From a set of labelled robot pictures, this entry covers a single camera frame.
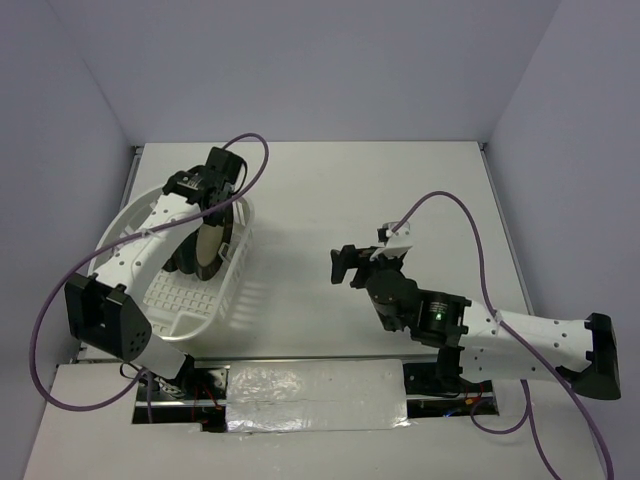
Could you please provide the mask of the black rimmed cream plate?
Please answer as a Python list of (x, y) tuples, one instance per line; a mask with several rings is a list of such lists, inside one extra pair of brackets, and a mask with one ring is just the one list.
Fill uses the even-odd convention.
[(195, 244), (195, 274), (202, 281), (212, 279), (222, 266), (220, 249), (230, 243), (234, 213), (233, 207), (221, 212), (221, 223), (215, 226), (203, 223), (197, 230)]

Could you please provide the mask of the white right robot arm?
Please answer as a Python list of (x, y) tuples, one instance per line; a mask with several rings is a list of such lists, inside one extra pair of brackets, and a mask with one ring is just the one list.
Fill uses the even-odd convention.
[(334, 249), (331, 281), (366, 291), (382, 327), (408, 331), (436, 349), (435, 379), (444, 390), (499, 379), (561, 378), (580, 396), (618, 400), (621, 386), (612, 320), (601, 313), (556, 320), (500, 310), (464, 296), (424, 290), (402, 272), (404, 258), (382, 248)]

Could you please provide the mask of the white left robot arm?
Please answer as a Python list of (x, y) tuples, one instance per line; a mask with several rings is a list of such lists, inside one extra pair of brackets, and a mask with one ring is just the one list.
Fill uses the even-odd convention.
[(201, 382), (192, 355), (154, 334), (143, 310), (156, 275), (180, 272), (208, 281), (223, 265), (232, 239), (230, 202), (246, 161), (222, 148), (174, 173), (159, 191), (137, 239), (117, 248), (91, 275), (75, 273), (64, 286), (71, 334), (119, 360), (150, 372), (173, 398)]

